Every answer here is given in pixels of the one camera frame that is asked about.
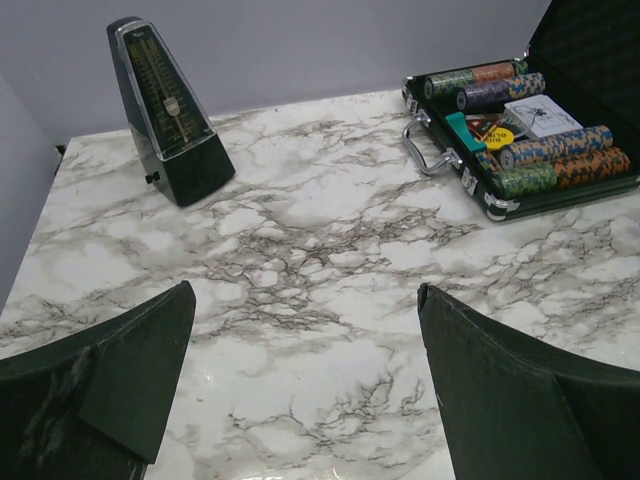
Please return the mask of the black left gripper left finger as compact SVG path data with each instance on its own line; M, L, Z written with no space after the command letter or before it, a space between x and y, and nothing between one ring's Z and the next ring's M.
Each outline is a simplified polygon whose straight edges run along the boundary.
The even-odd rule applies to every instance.
M155 463L196 309L183 281L1 362L4 479L141 479Z

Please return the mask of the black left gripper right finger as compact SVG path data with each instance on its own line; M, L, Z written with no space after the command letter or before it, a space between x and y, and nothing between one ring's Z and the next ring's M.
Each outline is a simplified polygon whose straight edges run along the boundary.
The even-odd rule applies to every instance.
M456 478L638 478L638 371L554 347L427 283L417 312Z

